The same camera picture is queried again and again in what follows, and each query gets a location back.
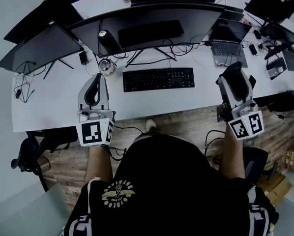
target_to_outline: black keyboard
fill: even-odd
[[[286,63],[284,61],[284,58],[278,58],[275,59],[273,62],[269,63],[266,68],[267,70],[273,69],[273,68],[282,67],[284,70],[287,69]]]
[[[162,68],[123,72],[124,92],[193,88],[193,69]]]
[[[235,55],[240,56],[240,44],[213,42],[212,46],[215,55],[224,56],[231,55],[232,53],[234,53]]]

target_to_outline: laptop keyboard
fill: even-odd
[[[215,55],[222,56],[231,55],[233,53],[240,56],[240,44],[213,42],[212,45]]]

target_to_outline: monitor stand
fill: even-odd
[[[48,73],[50,72],[52,66],[55,64],[56,61],[53,61],[47,71],[47,73],[44,75],[43,79],[45,79],[45,77],[48,75]],[[58,61],[62,62],[63,64],[67,65],[68,67],[74,69],[73,67],[71,67],[69,64],[65,63],[64,61],[62,61],[61,59],[58,59]]]
[[[165,56],[167,56],[168,57],[168,59],[173,59],[174,61],[176,61],[176,59],[174,58],[174,57],[171,57],[170,55],[168,55],[167,53],[165,53],[164,51],[161,51],[159,48],[157,48],[157,47],[155,47],[154,48],[155,50],[157,50],[157,51],[159,51],[159,52],[161,52],[162,54],[164,54]],[[142,49],[142,50],[140,50],[134,57],[132,57],[129,61],[128,61],[128,63],[127,63],[127,65],[125,66],[125,67],[128,67],[142,52],[143,52],[143,50],[145,50],[145,49]]]

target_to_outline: person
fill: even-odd
[[[86,185],[64,235],[91,235],[91,231],[92,235],[248,236],[268,231],[267,223],[263,230],[250,232],[248,193],[255,188],[245,180],[242,141],[228,125],[219,171],[195,145],[165,135],[153,120],[146,122],[146,128],[148,132],[123,156],[115,177],[107,148],[90,148]],[[270,222],[276,222],[275,209],[261,190],[256,191],[255,203],[265,207]],[[75,234],[78,228],[85,234]]]

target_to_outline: graphic print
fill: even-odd
[[[132,188],[131,182],[127,182],[126,180],[116,181],[108,186],[108,189],[104,190],[101,200],[104,201],[104,205],[109,208],[120,207],[128,201],[128,198],[135,194],[135,192],[131,190]]]

